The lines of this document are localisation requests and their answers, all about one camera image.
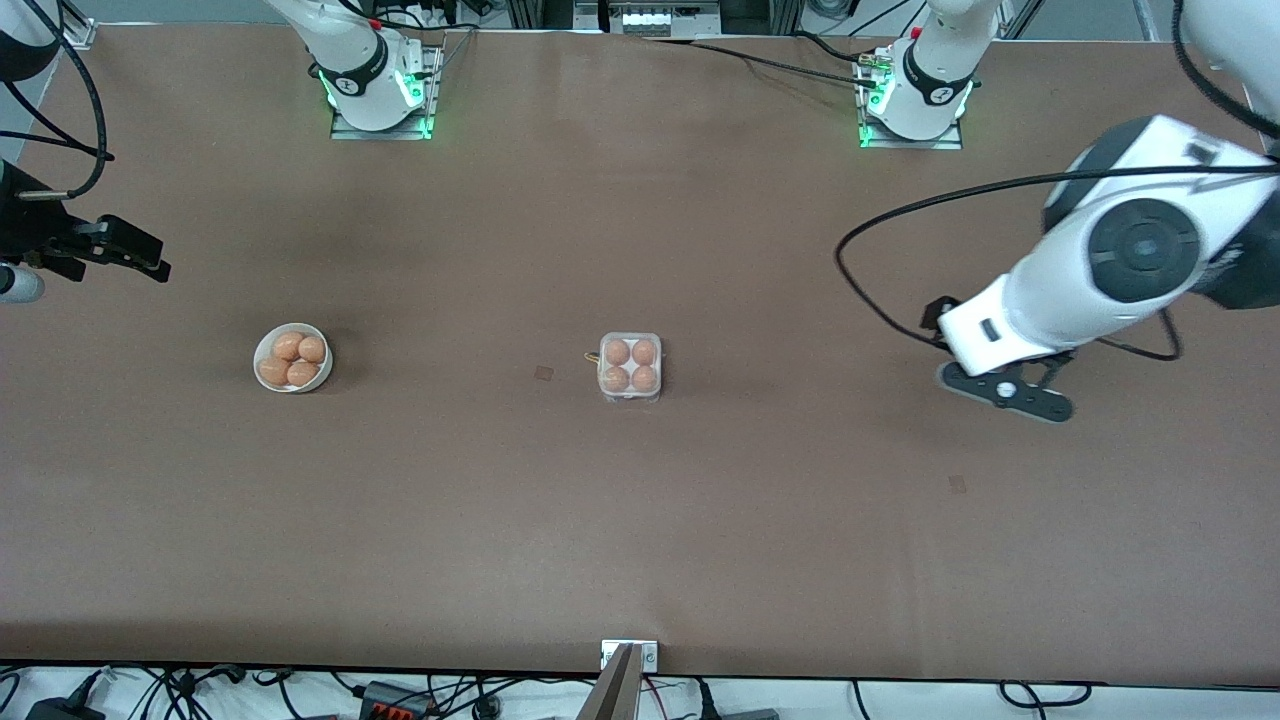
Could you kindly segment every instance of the white floor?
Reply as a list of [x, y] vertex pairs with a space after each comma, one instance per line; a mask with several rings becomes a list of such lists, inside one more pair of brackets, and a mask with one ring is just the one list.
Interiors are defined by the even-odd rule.
[[[26, 717], [31, 705], [50, 697], [67, 697], [92, 667], [33, 667], [22, 670], [22, 683], [9, 707], [0, 719]], [[343, 673], [348, 684], [371, 680], [392, 683], [408, 691], [426, 687], [422, 675], [389, 675]], [[695, 683], [681, 678], [655, 678], [659, 684], [676, 683], [662, 688], [667, 717], [675, 720], [701, 708]], [[456, 682], [445, 675], [434, 676], [434, 687]], [[355, 719], [360, 701], [339, 687], [328, 674], [300, 673], [287, 682], [294, 707], [305, 717], [332, 716]], [[861, 720], [854, 705], [851, 684], [845, 680], [762, 680], [762, 679], [710, 679], [708, 680], [717, 708], [722, 715], [749, 710], [773, 708], [781, 720]], [[106, 675], [97, 680], [90, 707], [106, 714], [109, 719], [129, 716], [138, 698], [147, 691], [151, 679], [140, 670], [118, 670], [114, 679]], [[486, 687], [497, 683], [486, 680]], [[872, 720], [1021, 720], [1033, 719], [1033, 711], [1019, 710], [1005, 703], [996, 685], [987, 683], [860, 683], [863, 700]], [[1070, 697], [1078, 691], [1056, 687], [1036, 688], [1042, 700]], [[0, 684], [0, 701], [8, 692], [8, 682]], [[506, 720], [543, 720], [550, 717], [576, 717], [590, 688], [581, 683], [539, 684], [521, 683], [500, 693], [502, 716]], [[1016, 689], [1010, 694], [1015, 698]], [[448, 693], [438, 693], [443, 701]], [[475, 697], [474, 693], [458, 703]], [[209, 710], [212, 720], [288, 720], [289, 712], [280, 700], [278, 687], [259, 687], [252, 676], [238, 685], [225, 679], [200, 685], [196, 698]], [[150, 717], [161, 720], [168, 701], [156, 701]], [[1050, 720], [1275, 720], [1280, 717], [1280, 693], [1275, 691], [1236, 689], [1152, 689], [1152, 688], [1096, 688], [1083, 705], [1069, 708], [1050, 708]], [[463, 710], [454, 717], [468, 720]], [[662, 720], [658, 705], [645, 692], [640, 698], [639, 720]]]

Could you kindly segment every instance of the egg carton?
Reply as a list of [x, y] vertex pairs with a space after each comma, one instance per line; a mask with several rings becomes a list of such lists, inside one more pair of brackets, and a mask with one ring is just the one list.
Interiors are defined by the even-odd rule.
[[[652, 342], [654, 346], [654, 357], [650, 365], [641, 365], [634, 356], [636, 343], [645, 340]], [[609, 343], [613, 341], [622, 341], [627, 346], [627, 357], [622, 364], [611, 363], [608, 351]], [[639, 389], [635, 386], [635, 373], [644, 366], [653, 368], [655, 378], [652, 389]], [[627, 374], [627, 384], [626, 387], [622, 387], [622, 389], [609, 389], [611, 387], [618, 387], [614, 384], [617, 382], [617, 373], [612, 372], [614, 368], [621, 368]], [[600, 392], [603, 392], [605, 400], [611, 402], [618, 402], [622, 400], [657, 401], [658, 395], [662, 393], [662, 338], [653, 333], [607, 333], [600, 338], [600, 360], [596, 364], [595, 377], [600, 383]]]

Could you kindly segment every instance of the red wire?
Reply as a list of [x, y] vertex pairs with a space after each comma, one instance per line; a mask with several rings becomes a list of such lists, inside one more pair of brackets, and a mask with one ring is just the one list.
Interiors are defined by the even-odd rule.
[[653, 679], [650, 678], [645, 678], [644, 682], [649, 684], [649, 694], [652, 694], [653, 701], [658, 703], [658, 712], [662, 712], [662, 720], [671, 720], [671, 717], [667, 716], [667, 708], [662, 706], [662, 696], [658, 694], [658, 685], [653, 684]]

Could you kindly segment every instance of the tabletop surface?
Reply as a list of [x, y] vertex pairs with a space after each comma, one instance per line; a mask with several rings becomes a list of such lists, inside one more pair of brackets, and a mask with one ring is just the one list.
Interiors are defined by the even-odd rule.
[[[590, 670], [641, 637], [666, 673], [1280, 673], [1280, 314], [1180, 301], [1183, 361], [1087, 347], [1051, 427], [942, 391], [831, 259], [1133, 117], [1256, 146], [1167, 46], [997, 44], [959, 152], [860, 150], [847, 86], [625, 37], [472, 38], [417, 143], [330, 141], [288, 28], [106, 27], [84, 56], [119, 159], [69, 208], [174, 270], [0, 314], [0, 656]], [[92, 137], [69, 64], [46, 110]], [[914, 320], [1024, 255], [1047, 192], [850, 263]], [[285, 322], [334, 346], [307, 396], [251, 372]], [[611, 331], [662, 336], [659, 402], [602, 398]]]

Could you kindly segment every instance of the white bowl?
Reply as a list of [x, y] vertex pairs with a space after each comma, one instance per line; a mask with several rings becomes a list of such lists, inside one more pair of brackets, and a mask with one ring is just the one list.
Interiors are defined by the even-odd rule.
[[[316, 373], [316, 377], [311, 378], [311, 382], [307, 384], [275, 387], [262, 379], [262, 375], [257, 372], [257, 366], [262, 364], [262, 360], [271, 356], [271, 346], [275, 345], [275, 338], [288, 332], [300, 332], [305, 336], [315, 336], [324, 341], [324, 360], [320, 361], [320, 372]], [[253, 377], [257, 378], [257, 382], [261, 383], [262, 387], [271, 392], [311, 392], [324, 384], [325, 379], [329, 378], [330, 370], [333, 370], [333, 347], [329, 345], [329, 338], [324, 337], [323, 332], [306, 323], [285, 323], [275, 328], [262, 336], [262, 340], [257, 343], [257, 350], [253, 351]]]

